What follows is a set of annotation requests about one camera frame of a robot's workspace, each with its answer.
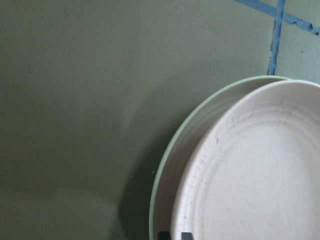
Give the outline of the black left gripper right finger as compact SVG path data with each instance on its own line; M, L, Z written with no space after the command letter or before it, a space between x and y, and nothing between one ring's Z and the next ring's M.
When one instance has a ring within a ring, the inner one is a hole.
M193 234L191 232L181 232L181 240L193 240Z

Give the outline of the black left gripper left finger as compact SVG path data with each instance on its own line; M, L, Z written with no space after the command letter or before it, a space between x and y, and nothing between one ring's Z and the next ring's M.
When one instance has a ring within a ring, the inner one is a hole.
M169 231L160 231L158 233L158 240L171 240L171 234Z

